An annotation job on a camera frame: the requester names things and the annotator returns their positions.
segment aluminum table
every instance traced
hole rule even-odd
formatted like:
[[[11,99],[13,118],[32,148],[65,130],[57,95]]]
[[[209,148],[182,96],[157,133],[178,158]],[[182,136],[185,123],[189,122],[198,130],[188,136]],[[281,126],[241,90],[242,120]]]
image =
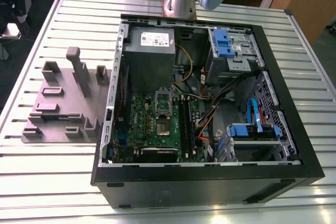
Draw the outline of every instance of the aluminum table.
[[[45,61],[112,68],[120,14],[162,15],[161,0],[55,0],[0,116],[0,221],[43,223],[332,223],[336,218],[336,91],[295,19],[282,10],[197,6],[198,19],[262,25],[326,174],[253,205],[112,209],[90,185],[94,144],[23,144]]]

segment black cable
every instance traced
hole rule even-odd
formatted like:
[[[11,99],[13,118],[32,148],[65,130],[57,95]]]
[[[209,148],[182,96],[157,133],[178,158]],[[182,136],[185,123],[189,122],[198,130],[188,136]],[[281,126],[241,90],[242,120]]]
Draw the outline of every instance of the black cable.
[[[219,101],[221,98],[225,97],[228,93],[230,93],[232,90],[234,90],[241,81],[243,81],[244,79],[248,78],[248,77],[253,77],[253,76],[257,76],[261,73],[261,70],[255,70],[249,73],[242,73],[240,76],[238,76],[236,79],[234,79],[233,81],[231,81],[230,83],[228,83],[227,85],[225,85],[220,92],[215,96],[215,98],[212,100],[210,107],[209,107],[209,111],[208,113],[206,113],[206,116],[203,116],[202,118],[200,118],[199,120],[199,124],[202,123],[206,118],[210,117],[214,111],[217,109],[217,106],[219,104]]]

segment red wire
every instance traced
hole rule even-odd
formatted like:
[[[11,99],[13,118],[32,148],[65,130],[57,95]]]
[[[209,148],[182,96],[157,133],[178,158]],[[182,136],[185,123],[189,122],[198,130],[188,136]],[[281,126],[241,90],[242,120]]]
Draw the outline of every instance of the red wire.
[[[259,111],[259,114],[260,114],[261,123],[262,123],[262,124],[265,124],[266,121],[265,121],[264,114],[262,113],[262,111],[261,111],[260,108],[258,108],[258,111]]]
[[[120,95],[121,95],[121,102],[120,102],[118,114],[117,114],[117,116],[114,119],[114,124],[115,124],[117,118],[119,117],[119,114],[120,114],[120,111],[121,111],[121,107],[122,107],[122,100],[123,100],[123,96],[124,96],[123,91],[122,91],[122,71],[121,71],[121,69],[120,69]]]

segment cable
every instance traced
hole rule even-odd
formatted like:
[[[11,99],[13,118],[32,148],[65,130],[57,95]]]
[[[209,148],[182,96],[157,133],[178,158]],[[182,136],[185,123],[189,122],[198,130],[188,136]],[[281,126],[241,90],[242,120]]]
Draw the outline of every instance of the cable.
[[[177,88],[177,90],[179,90],[179,92],[180,92],[181,94],[184,94],[184,95],[190,95],[191,97],[196,97],[196,98],[198,98],[198,99],[202,99],[202,100],[208,100],[207,98],[199,97],[199,96],[197,96],[197,95],[195,95],[195,94],[190,94],[190,93],[187,93],[187,92],[183,91],[183,90],[182,90],[177,84],[175,84],[175,83],[173,83],[173,85]]]
[[[206,124],[204,125],[204,127],[202,128],[201,132],[198,135],[198,139],[200,139],[200,137],[202,137],[202,133],[205,130],[205,128],[208,126],[209,122],[211,121],[211,119],[214,117],[216,111],[211,115],[211,117],[209,118],[209,120],[206,122]]]
[[[205,85],[202,84],[201,88],[199,89],[199,90],[200,90],[200,91],[199,91],[199,92],[200,92],[199,94],[200,94],[201,97],[208,98],[208,96],[203,95],[203,89],[204,89],[204,87],[205,87]]]
[[[191,58],[190,54],[188,54],[188,52],[183,48],[181,47],[180,45],[175,45],[179,48],[182,49],[182,51],[184,51],[184,53],[188,56],[189,58],[189,61],[190,61],[190,71],[189,71],[189,74],[187,75],[186,78],[183,78],[182,80],[180,81],[174,81],[173,84],[177,84],[177,83],[181,83],[181,82],[184,82],[185,80],[187,80],[189,78],[189,76],[191,76],[192,72],[193,72],[193,59]]]

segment orange wire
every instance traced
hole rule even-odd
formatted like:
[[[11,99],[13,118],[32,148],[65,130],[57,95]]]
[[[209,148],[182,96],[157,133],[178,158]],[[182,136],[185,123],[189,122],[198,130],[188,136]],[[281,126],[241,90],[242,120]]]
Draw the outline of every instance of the orange wire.
[[[208,121],[206,122],[206,124],[204,125],[203,129],[201,130],[201,132],[198,135],[198,139],[200,139],[203,131],[205,130],[205,128],[208,126],[209,122],[211,121],[211,119],[214,117],[216,111],[210,116],[210,118],[208,119]]]

